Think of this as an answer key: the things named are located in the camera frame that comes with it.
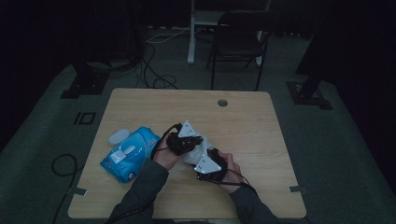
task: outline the blue wipes package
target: blue wipes package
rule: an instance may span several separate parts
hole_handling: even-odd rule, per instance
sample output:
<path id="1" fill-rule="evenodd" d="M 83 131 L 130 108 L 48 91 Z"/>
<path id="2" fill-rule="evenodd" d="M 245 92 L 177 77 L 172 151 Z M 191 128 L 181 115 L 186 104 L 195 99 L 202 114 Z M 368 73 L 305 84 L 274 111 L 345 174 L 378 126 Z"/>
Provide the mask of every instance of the blue wipes package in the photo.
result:
<path id="1" fill-rule="evenodd" d="M 128 183 L 139 173 L 158 140 L 160 137 L 151 129 L 140 127 L 119 142 L 100 164 L 121 183 Z"/>

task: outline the chair backrest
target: chair backrest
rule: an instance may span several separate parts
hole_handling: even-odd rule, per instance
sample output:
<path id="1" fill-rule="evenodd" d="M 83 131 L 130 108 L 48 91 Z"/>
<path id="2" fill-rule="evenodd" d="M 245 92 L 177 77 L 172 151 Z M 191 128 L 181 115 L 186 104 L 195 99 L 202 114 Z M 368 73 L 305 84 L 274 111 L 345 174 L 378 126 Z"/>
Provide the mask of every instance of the chair backrest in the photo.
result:
<path id="1" fill-rule="evenodd" d="M 276 31 L 278 21 L 278 14 L 274 11 L 232 10 L 221 15 L 218 21 L 218 29 L 272 33 Z"/>

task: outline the table top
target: table top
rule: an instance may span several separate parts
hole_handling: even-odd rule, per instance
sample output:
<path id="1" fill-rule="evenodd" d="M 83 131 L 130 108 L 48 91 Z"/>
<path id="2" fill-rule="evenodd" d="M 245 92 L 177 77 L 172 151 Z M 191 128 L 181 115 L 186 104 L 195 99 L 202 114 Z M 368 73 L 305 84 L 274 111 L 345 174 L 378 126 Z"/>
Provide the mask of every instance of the table top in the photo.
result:
<path id="1" fill-rule="evenodd" d="M 221 99 L 228 104 L 218 105 Z M 161 136 L 186 119 L 216 148 L 233 153 L 242 175 L 276 216 L 305 216 L 301 193 L 290 192 L 298 183 L 268 93 L 146 89 L 112 92 L 78 182 L 78 188 L 87 193 L 74 195 L 69 216 L 109 217 L 131 187 L 132 183 L 119 183 L 99 164 L 112 149 L 107 142 L 111 134 L 145 126 Z M 183 161 L 170 171 L 154 206 L 155 218 L 237 218 L 229 196 L 218 186 L 197 180 Z"/>

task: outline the forearm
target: forearm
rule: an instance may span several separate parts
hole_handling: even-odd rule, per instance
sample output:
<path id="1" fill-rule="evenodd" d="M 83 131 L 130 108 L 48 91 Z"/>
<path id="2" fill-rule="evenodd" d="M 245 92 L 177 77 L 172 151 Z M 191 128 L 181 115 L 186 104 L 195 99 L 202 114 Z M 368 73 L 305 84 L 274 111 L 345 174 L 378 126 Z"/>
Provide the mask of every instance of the forearm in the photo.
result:
<path id="1" fill-rule="evenodd" d="M 163 188 L 168 174 L 168 171 L 157 162 L 145 161 L 131 189 L 125 194 L 122 201 L 114 207 L 110 219 L 148 204 Z M 151 206 L 117 223 L 151 223 L 153 210 L 154 208 Z"/>
<path id="2" fill-rule="evenodd" d="M 230 197 L 242 224 L 275 224 L 278 222 L 277 217 L 251 189 L 239 188 L 230 194 Z"/>

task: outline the hand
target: hand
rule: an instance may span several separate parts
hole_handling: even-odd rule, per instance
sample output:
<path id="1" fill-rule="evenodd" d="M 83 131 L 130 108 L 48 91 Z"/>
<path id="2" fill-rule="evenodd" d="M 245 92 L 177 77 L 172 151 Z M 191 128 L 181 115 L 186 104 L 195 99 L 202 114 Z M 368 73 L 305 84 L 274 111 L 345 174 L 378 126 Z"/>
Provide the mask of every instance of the hand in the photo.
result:
<path id="1" fill-rule="evenodd" d="M 168 171 L 171 170 L 175 166 L 176 162 L 182 157 L 173 153 L 166 144 L 166 139 L 168 138 L 169 134 L 170 133 L 168 133 L 158 145 L 158 148 L 156 148 L 157 151 L 155 152 L 153 158 L 154 161 L 158 162 Z"/>
<path id="2" fill-rule="evenodd" d="M 244 179 L 241 176 L 241 169 L 239 165 L 233 162 L 233 154 L 222 153 L 219 151 L 219 156 L 221 156 L 224 160 L 227 161 L 227 169 L 231 170 L 231 171 L 227 171 L 227 174 L 224 176 L 222 181 L 231 182 L 231 183 L 244 182 Z M 226 191 L 228 194 L 231 194 L 237 189 L 241 188 L 241 186 L 235 186 L 235 185 L 219 185 L 219 187 L 224 191 Z"/>

